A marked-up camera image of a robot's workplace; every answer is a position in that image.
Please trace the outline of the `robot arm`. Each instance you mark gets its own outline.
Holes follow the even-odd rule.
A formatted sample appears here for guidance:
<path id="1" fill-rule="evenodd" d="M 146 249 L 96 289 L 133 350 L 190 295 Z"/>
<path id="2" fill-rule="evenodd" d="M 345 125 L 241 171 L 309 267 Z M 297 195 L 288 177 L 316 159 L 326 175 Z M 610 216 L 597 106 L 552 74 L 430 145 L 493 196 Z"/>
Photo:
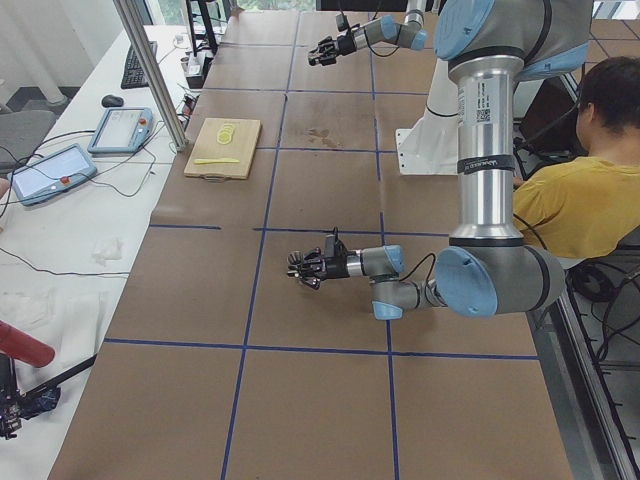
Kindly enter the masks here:
<path id="1" fill-rule="evenodd" d="M 341 4 L 336 15 L 336 26 L 340 34 L 333 39 L 328 36 L 310 50 L 307 60 L 310 66 L 328 66 L 336 63 L 339 56 L 346 56 L 367 47 L 378 55 L 372 46 L 384 42 L 397 49 L 423 50 L 428 38 L 424 29 L 426 12 L 438 11 L 439 1 L 408 1 L 404 22 L 398 23 L 391 15 L 375 18 L 365 24 L 350 25 Z"/>
<path id="2" fill-rule="evenodd" d="M 526 245 L 512 222 L 513 94 L 518 82 L 565 74 L 585 61 L 592 9 L 589 1 L 411 1 L 403 23 L 383 16 L 352 25 L 338 15 L 338 35 L 310 51 L 311 65 L 331 65 L 379 42 L 418 49 L 424 14 L 438 13 L 434 50 L 457 90 L 459 224 L 429 280 L 401 279 L 397 245 L 350 250 L 336 234 L 323 248 L 290 253 L 289 276 L 314 289 L 329 279 L 367 277 L 379 320 L 425 307 L 490 317 L 553 303 L 564 287 L 558 259 Z"/>

